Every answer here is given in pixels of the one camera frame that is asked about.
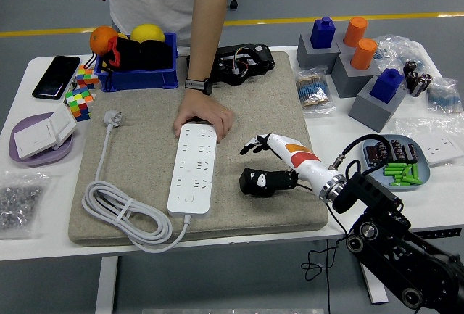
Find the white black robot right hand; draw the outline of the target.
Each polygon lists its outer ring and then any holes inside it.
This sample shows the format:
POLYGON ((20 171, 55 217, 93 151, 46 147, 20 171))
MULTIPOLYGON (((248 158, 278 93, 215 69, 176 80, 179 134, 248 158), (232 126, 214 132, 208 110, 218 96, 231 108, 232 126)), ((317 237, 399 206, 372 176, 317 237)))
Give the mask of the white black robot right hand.
POLYGON ((242 193, 256 197, 270 197, 276 191, 294 189, 299 179, 310 184, 316 196, 325 202, 334 201, 345 186, 346 178, 337 170, 327 168, 300 141, 274 133, 257 135, 240 151, 272 151, 289 167, 288 171, 262 171, 246 168, 239 185, 242 193))

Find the person's left hand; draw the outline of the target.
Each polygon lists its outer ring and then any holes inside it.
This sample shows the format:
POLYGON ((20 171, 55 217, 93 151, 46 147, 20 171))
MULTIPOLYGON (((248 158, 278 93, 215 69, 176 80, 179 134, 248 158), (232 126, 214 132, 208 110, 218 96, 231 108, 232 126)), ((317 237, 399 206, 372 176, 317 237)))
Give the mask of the person's left hand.
POLYGON ((217 141, 221 142, 232 128, 234 114, 211 96, 204 95, 201 91, 186 89, 173 123, 175 136, 179 137, 181 127, 195 117, 213 125, 217 141))

